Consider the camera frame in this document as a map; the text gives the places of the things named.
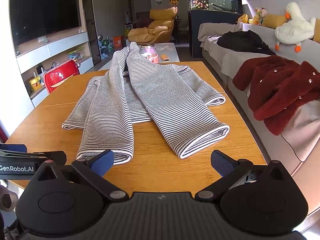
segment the red fleece jacket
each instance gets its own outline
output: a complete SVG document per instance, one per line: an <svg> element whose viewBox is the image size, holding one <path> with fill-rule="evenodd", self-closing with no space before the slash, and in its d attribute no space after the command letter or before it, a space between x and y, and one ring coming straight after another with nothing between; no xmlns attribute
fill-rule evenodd
<svg viewBox="0 0 320 240"><path fill-rule="evenodd" d="M320 98L320 74L308 62L301 65L279 56L246 60L233 84L244 91L253 116L279 135L299 106Z"/></svg>

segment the black jacket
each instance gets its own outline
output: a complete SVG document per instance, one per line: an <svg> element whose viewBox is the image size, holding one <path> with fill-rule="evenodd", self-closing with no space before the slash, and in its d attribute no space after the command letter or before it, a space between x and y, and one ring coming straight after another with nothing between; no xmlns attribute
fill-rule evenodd
<svg viewBox="0 0 320 240"><path fill-rule="evenodd" d="M271 51L268 45L263 42L260 36L251 30L248 30L247 32L239 31L225 33L217 40L217 44L220 47L232 49L234 51L276 55L276 53Z"/></svg>

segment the wooden table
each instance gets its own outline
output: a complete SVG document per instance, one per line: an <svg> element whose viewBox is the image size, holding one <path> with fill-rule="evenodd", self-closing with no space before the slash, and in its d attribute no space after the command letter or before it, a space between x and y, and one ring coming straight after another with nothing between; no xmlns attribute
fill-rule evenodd
<svg viewBox="0 0 320 240"><path fill-rule="evenodd" d="M191 191L195 194L220 178L210 165L210 154L219 149L234 159L246 158L254 164L265 164L262 154L240 114L223 88L202 62L178 62L189 65L227 101L209 107L217 119L230 126L229 134L214 145L186 159L179 159L169 148L154 122L136 123L133 159L113 166L105 179L125 190L172 192ZM69 78L45 98L10 136L7 143L25 144L28 152L63 150L67 164L76 159L82 130L62 130L61 125L82 96L90 78L105 71L91 72ZM28 181L14 181L26 187Z"/></svg>

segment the yellow bucket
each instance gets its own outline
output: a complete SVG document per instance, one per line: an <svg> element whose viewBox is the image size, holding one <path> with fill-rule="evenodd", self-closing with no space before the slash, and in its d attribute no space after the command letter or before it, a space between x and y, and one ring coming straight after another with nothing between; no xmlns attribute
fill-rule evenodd
<svg viewBox="0 0 320 240"><path fill-rule="evenodd" d="M41 80L41 77L35 77L29 81L33 91L36 91L39 88L41 88L40 80Z"/></svg>

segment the white duck plush toy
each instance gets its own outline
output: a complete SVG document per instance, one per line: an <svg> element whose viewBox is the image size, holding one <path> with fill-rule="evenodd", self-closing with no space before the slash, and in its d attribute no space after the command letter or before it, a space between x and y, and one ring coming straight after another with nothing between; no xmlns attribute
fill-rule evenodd
<svg viewBox="0 0 320 240"><path fill-rule="evenodd" d="M280 27L276 28L276 50L279 50L280 43L283 44L295 44L295 52L301 51L301 42L307 39L311 39L315 35L316 19L311 18L310 22L307 22L302 16L298 4L291 2L287 5L286 18L291 21L284 23Z"/></svg>

